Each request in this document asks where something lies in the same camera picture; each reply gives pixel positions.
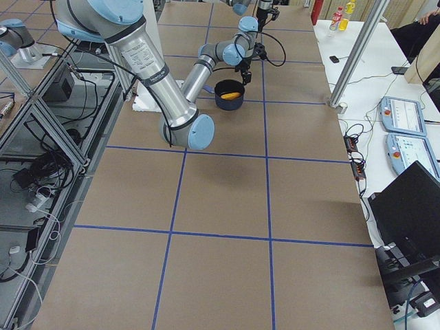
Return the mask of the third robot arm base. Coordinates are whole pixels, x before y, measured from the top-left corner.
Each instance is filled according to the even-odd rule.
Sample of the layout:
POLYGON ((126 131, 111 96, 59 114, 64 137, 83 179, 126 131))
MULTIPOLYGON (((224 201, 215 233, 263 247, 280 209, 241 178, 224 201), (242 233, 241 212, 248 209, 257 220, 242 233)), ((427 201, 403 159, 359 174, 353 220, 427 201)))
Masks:
POLYGON ((43 69, 47 62, 20 19, 1 21, 1 51, 17 69, 43 69))

